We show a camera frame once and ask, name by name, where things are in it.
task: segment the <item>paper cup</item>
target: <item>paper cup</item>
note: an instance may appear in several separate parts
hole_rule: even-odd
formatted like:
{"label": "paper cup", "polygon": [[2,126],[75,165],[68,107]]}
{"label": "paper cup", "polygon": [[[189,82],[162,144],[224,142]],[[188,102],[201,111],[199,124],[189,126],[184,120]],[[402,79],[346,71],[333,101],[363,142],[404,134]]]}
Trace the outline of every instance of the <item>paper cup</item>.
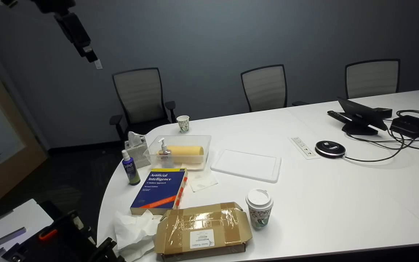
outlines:
{"label": "paper cup", "polygon": [[251,225],[255,229],[262,229],[268,225],[274,200],[266,190],[255,188],[246,196]]}
{"label": "paper cup", "polygon": [[188,126],[190,123],[190,116],[179,116],[177,119],[177,123],[179,124],[179,128],[181,133],[185,134],[188,132]]}

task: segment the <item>blue spray bottle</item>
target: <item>blue spray bottle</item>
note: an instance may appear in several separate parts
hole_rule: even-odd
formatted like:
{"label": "blue spray bottle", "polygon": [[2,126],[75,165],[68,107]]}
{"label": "blue spray bottle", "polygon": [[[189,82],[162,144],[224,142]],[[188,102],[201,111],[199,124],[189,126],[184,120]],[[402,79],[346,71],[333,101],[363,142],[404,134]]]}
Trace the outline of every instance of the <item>blue spray bottle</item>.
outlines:
{"label": "blue spray bottle", "polygon": [[124,158],[123,166],[128,177],[128,183],[135,186],[140,183],[140,176],[138,175],[137,167],[135,166],[133,158],[128,155],[127,150],[122,150],[122,153]]}

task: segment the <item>yellow roll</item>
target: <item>yellow roll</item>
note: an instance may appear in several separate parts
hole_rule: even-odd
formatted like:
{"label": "yellow roll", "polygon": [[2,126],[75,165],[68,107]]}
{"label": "yellow roll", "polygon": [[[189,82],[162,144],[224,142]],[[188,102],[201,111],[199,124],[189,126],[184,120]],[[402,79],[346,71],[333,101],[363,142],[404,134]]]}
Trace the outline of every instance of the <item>yellow roll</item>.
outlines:
{"label": "yellow roll", "polygon": [[203,147],[201,146],[168,146],[174,163],[202,163]]}

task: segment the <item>orange stripe on book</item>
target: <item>orange stripe on book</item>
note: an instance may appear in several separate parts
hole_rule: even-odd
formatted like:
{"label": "orange stripe on book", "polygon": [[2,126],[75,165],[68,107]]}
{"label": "orange stripe on book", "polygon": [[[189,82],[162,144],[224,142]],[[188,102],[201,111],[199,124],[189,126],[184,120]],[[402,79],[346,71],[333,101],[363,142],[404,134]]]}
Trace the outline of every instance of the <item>orange stripe on book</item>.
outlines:
{"label": "orange stripe on book", "polygon": [[171,196],[171,197],[168,197],[168,198],[165,198],[165,199],[161,199],[161,200],[159,200],[159,201],[156,201],[156,202],[153,202],[153,203],[147,204],[147,205],[142,206],[142,207],[140,207],[140,208],[141,208],[141,209],[153,209],[153,208],[155,208],[155,207],[159,207],[159,206],[161,206],[161,205],[164,205],[164,204],[167,204],[167,203],[173,202],[174,200],[176,200],[176,196]]}

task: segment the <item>clear plastic bin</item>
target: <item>clear plastic bin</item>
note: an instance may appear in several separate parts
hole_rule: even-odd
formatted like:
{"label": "clear plastic bin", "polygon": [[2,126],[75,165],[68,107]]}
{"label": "clear plastic bin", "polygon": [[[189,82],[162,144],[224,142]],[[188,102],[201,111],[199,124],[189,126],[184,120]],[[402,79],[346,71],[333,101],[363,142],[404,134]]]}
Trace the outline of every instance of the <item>clear plastic bin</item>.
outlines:
{"label": "clear plastic bin", "polygon": [[169,157],[174,163],[174,168],[187,168],[189,171],[201,171],[205,168],[210,151],[211,136],[189,135],[157,136],[143,153],[150,161],[152,168],[163,168],[161,155],[158,154],[158,151],[161,150],[161,143],[159,142],[161,138],[164,138],[167,146],[201,146],[203,148],[203,155],[173,155],[171,152]]}

